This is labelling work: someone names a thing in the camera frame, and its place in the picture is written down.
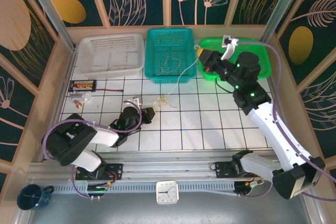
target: gray floor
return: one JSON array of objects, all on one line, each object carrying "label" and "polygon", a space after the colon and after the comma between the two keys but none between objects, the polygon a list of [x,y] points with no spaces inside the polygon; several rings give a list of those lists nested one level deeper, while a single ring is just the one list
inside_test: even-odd
[{"label": "gray floor", "polygon": [[[258,194],[265,189],[255,189]],[[275,190],[255,199],[210,193],[181,193],[175,205],[158,205],[155,194],[109,194],[100,201],[78,195],[53,195],[44,210],[34,211],[30,224],[229,224],[311,223],[301,197],[282,199]]]}]

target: white cable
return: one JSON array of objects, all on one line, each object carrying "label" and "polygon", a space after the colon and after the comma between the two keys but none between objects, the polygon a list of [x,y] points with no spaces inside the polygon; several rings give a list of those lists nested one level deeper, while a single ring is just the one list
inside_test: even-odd
[{"label": "white cable", "polygon": [[171,90],[168,94],[166,94],[166,95],[164,95],[164,96],[161,95],[160,97],[158,97],[158,98],[155,99],[155,101],[153,102],[153,107],[154,107],[154,108],[156,108],[156,109],[160,109],[160,108],[161,108],[161,102],[164,102],[164,103],[165,103],[165,100],[164,100],[164,99],[165,99],[168,95],[170,95],[170,94],[174,91],[174,89],[177,87],[178,82],[180,81],[181,76],[182,76],[182,75],[183,75],[189,68],[191,68],[193,65],[195,65],[197,61],[198,61],[198,58],[195,60],[194,63],[192,63],[189,67],[187,67],[186,69],[183,70],[183,72],[180,74],[179,78],[177,79],[177,83],[176,83],[176,85],[172,88],[172,90]]},{"label": "white cable", "polygon": [[227,193],[227,192],[224,192],[224,191],[212,191],[212,190],[198,190],[198,191],[201,191],[201,192],[204,192],[204,193],[221,194],[221,195],[229,195],[229,196],[236,196],[236,197],[238,197],[238,194]]},{"label": "white cable", "polygon": [[183,70],[183,72],[180,74],[179,78],[177,79],[177,83],[176,83],[176,85],[172,88],[172,90],[171,90],[168,94],[166,94],[166,95],[163,97],[163,99],[166,98],[168,95],[170,95],[170,94],[174,91],[174,89],[175,89],[175,88],[177,87],[177,85],[178,85],[178,82],[180,81],[181,76],[182,76],[182,75],[183,75],[189,68],[191,68],[193,65],[195,65],[197,61],[198,61],[198,58],[195,60],[194,63],[192,63],[189,67],[187,67],[186,69]]}]

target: mug handle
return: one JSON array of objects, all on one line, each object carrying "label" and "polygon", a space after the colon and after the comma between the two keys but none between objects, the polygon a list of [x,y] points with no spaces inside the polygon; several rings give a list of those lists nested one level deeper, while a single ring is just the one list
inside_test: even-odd
[{"label": "mug handle", "polygon": [[44,188],[43,189],[43,191],[45,191],[46,193],[53,193],[53,191],[54,191],[55,189],[54,189],[54,186],[47,186],[46,188]]}]

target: small cylinder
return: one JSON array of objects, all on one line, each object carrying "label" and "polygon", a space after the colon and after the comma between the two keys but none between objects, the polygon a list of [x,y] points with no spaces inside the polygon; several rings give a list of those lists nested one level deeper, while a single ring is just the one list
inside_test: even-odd
[{"label": "small cylinder", "polygon": [[77,101],[77,100],[74,100],[73,102],[75,103],[76,108],[78,108],[78,109],[80,109],[80,108],[83,106],[83,104],[81,104],[81,103],[80,103],[79,101]]}]

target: basket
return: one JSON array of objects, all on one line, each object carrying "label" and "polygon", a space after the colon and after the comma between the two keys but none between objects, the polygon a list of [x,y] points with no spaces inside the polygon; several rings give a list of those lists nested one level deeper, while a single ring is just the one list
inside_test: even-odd
[{"label": "basket", "polygon": [[[226,48],[222,48],[222,41],[223,41],[222,38],[207,38],[207,39],[202,39],[198,43],[198,45],[205,49],[216,50],[221,53],[224,53],[226,51]],[[239,39],[239,41],[260,42],[257,39]],[[266,47],[260,46],[260,45],[237,45],[235,48],[235,52],[233,53],[229,61],[232,63],[235,63],[238,58],[238,55],[241,52],[252,52],[255,55],[257,55],[259,57],[259,64],[261,66],[261,70],[258,75],[258,78],[262,79],[262,78],[269,77],[269,75],[272,72],[272,68],[269,62]],[[199,63],[198,65],[199,65],[199,70],[205,80],[215,81],[215,79],[218,77],[218,74],[204,72],[203,65],[201,63]]]},{"label": "basket", "polygon": [[[154,83],[177,83],[196,60],[194,36],[186,28],[151,29],[147,32],[145,76]],[[196,65],[179,80],[186,83],[197,74]]]},{"label": "basket", "polygon": [[137,74],[144,66],[141,34],[84,38],[78,47],[78,71],[89,79]]}]

